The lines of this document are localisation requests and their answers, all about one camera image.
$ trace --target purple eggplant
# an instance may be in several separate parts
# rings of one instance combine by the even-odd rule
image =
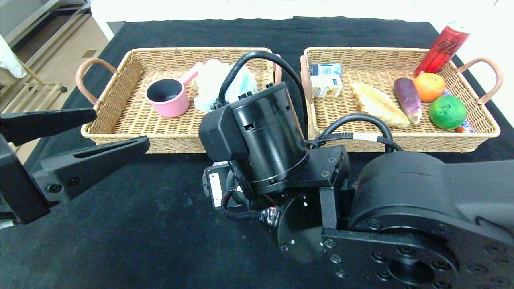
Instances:
[[[401,110],[409,121],[419,124],[421,120],[421,100],[412,80],[402,77],[398,78],[393,85],[394,95],[400,103]]]

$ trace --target lime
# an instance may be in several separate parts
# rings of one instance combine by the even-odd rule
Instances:
[[[440,129],[453,130],[466,119],[466,107],[453,95],[438,97],[430,106],[430,120]]]

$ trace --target black table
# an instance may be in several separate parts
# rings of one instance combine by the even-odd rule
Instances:
[[[299,57],[310,46],[430,47],[436,36],[428,23],[343,17],[127,23],[100,58],[117,66],[138,47],[268,47],[299,72]],[[464,74],[482,95],[473,76]],[[110,77],[94,66],[84,83],[99,96]],[[286,83],[302,118],[296,90]],[[91,105],[75,89],[64,108],[80,107]],[[493,103],[487,107],[500,125],[499,137],[472,153],[432,155],[445,162],[514,158],[512,127]],[[42,139],[26,167],[93,145],[79,129]],[[352,179],[377,155],[351,153]],[[230,221],[214,211],[200,181],[209,164],[205,154],[145,155],[50,215],[1,230],[0,287],[359,288],[337,280],[328,261],[283,258],[258,223]]]

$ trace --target pink saucepan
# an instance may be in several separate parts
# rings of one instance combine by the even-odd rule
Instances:
[[[184,86],[198,75],[201,66],[202,63],[197,62],[179,79],[163,78],[150,84],[146,89],[148,102],[163,117],[175,117],[186,112],[189,108],[189,99]]]

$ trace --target orange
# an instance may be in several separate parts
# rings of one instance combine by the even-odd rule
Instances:
[[[412,81],[421,101],[430,102],[441,96],[446,88],[444,78],[433,73],[423,73]]]

